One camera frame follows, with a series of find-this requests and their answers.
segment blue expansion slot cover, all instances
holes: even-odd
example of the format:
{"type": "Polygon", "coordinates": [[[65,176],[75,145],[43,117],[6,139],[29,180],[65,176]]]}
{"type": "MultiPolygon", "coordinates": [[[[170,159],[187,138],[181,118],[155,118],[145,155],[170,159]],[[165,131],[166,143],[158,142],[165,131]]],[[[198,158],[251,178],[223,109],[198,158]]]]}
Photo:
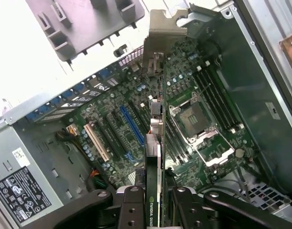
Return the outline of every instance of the blue expansion slot cover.
{"type": "Polygon", "coordinates": [[[136,124],[134,123],[134,121],[132,120],[129,112],[127,111],[127,109],[124,106],[120,107],[121,112],[123,113],[126,121],[129,123],[132,131],[134,132],[134,134],[136,135],[136,138],[138,139],[139,143],[143,146],[144,145],[144,137],[143,135],[140,133],[139,129],[137,128],[136,124]]]}

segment warning label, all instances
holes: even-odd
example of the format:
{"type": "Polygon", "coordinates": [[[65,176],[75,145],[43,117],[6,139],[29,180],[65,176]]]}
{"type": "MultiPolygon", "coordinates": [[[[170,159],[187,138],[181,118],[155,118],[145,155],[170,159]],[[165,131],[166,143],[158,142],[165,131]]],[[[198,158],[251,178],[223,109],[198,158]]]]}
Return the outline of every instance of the warning label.
{"type": "Polygon", "coordinates": [[[0,195],[20,223],[52,205],[27,167],[0,181],[0,195]]]}

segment white pcie slot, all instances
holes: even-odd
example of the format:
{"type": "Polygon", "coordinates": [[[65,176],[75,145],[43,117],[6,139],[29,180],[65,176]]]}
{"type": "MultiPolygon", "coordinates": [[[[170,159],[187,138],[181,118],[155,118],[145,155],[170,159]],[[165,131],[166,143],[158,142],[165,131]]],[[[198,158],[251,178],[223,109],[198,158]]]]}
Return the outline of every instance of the white pcie slot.
{"type": "Polygon", "coordinates": [[[95,145],[96,149],[98,150],[100,156],[106,162],[110,159],[107,151],[105,150],[103,144],[101,143],[99,137],[94,133],[90,124],[84,125],[84,129],[86,130],[87,134],[89,135],[90,139],[92,140],[93,144],[95,145]]]}

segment motherboard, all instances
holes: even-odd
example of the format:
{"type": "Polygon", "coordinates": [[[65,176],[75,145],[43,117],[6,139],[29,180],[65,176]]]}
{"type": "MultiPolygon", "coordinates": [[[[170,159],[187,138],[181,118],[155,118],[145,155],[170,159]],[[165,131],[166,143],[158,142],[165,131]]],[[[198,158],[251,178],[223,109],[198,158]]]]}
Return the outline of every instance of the motherboard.
{"type": "MultiPolygon", "coordinates": [[[[182,39],[166,57],[165,167],[173,170],[178,185],[197,190],[252,160],[255,146],[221,83],[219,64],[205,60],[196,44],[182,39]]],[[[115,187],[134,184],[135,170],[144,165],[158,82],[141,62],[123,67],[122,83],[63,118],[115,187]]]]}

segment green circuit board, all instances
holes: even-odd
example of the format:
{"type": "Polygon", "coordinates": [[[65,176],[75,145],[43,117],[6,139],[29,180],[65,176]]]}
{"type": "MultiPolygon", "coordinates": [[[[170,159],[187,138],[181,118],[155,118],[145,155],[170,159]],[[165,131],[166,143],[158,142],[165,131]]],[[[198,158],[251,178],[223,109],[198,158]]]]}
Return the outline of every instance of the green circuit board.
{"type": "MultiPolygon", "coordinates": [[[[242,126],[237,111],[216,74],[216,68],[218,66],[214,62],[202,59],[196,49],[196,41],[189,38],[177,42],[166,59],[166,168],[171,167],[177,174],[178,185],[199,189],[225,176],[254,155],[254,143],[247,129],[242,126]],[[169,106],[181,107],[181,112],[172,116],[169,106]],[[244,157],[237,158],[232,154],[222,165],[207,167],[199,154],[183,139],[175,122],[188,138],[196,130],[200,132],[216,128],[221,133],[206,138],[198,146],[198,151],[207,161],[220,157],[230,145],[234,149],[243,149],[244,157]]],[[[121,84],[64,118],[67,125],[76,125],[80,132],[80,143],[89,147],[109,181],[116,187],[132,185],[132,174],[136,168],[143,166],[145,153],[141,136],[149,131],[149,103],[156,98],[158,91],[157,79],[149,78],[138,63],[123,71],[125,79],[121,84]],[[86,124],[92,126],[93,132],[109,154],[108,161],[102,159],[83,131],[86,124]]]]}

